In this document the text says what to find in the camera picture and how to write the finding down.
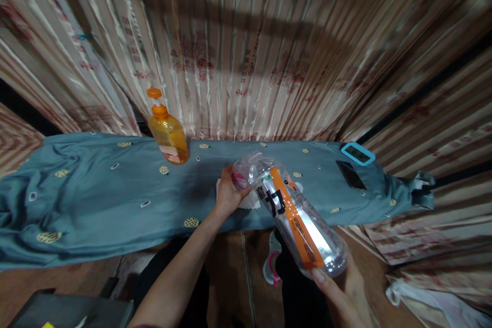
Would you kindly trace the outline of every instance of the shoe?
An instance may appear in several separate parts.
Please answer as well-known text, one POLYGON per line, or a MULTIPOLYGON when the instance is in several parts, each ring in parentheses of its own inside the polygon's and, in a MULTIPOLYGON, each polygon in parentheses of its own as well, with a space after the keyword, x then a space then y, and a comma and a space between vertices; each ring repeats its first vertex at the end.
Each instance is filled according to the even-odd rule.
POLYGON ((275 230, 273 230, 270 234, 270 251, 268 252, 268 258, 266 258, 265 263, 263 264, 263 277, 268 284, 277 286, 277 281, 280 279, 279 275, 272 269, 271 262, 274 255, 282 252, 282 246, 277 241, 277 238, 274 235, 275 230))

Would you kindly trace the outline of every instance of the smartphone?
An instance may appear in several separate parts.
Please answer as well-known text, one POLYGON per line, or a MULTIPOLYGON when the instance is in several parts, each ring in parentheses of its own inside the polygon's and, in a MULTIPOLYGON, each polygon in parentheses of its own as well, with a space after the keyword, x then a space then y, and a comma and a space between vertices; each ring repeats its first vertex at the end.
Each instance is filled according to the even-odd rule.
POLYGON ((364 186, 364 183, 360 179, 354 167, 352 167, 352 164, 347 161, 337 160, 337 165, 342 171, 342 174, 350 187, 356 190, 367 191, 367 188, 364 186))

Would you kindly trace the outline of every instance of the leg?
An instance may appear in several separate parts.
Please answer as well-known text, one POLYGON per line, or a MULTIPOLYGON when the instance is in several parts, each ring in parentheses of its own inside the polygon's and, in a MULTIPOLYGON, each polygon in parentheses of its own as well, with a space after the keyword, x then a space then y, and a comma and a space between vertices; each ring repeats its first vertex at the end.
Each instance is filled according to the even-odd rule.
MULTIPOLYGON (((149 265, 140 274, 135 289, 134 311, 144 299, 150 287, 159 277, 160 273, 167 267, 171 260, 181 250, 186 243, 187 238, 176 238, 169 245, 160 250, 149 262, 149 265)), ((183 319, 179 326, 207 326, 207 308, 209 305, 209 277, 205 268, 201 269, 198 280, 196 281, 195 289, 186 308, 183 319)))
POLYGON ((286 327, 333 327, 323 292, 297 268, 282 236, 275 230, 282 253, 275 261, 275 270, 282 279, 283 311, 286 327))

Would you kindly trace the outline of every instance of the pump dispenser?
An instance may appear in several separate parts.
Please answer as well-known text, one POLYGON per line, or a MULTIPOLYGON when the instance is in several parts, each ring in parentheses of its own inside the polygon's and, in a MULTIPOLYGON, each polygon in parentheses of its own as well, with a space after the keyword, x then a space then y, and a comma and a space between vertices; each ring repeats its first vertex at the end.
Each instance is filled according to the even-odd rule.
POLYGON ((159 145, 159 149, 172 164, 184 164, 190 158, 182 124, 168 112, 168 108, 159 102, 162 92, 151 86, 147 96, 154 99, 149 129, 159 145))

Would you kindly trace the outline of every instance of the bottle cap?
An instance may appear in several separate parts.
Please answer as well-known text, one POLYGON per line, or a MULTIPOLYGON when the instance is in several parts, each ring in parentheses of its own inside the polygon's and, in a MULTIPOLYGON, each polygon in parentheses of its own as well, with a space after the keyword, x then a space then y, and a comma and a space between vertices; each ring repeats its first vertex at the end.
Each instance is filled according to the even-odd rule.
POLYGON ((152 114, 154 114, 156 118, 166 118, 169 115, 168 108, 159 103, 159 98, 162 96, 160 89, 151 86, 147 90, 147 96, 157 100, 156 104, 152 107, 152 114))
POLYGON ((152 114, 154 114, 156 118, 166 118, 169 115, 168 108, 166 108, 164 105, 154 105, 152 107, 152 114))
POLYGON ((151 86, 147 90, 147 96, 153 99, 158 99, 162 96, 162 92, 160 91, 160 89, 156 89, 154 86, 151 86))

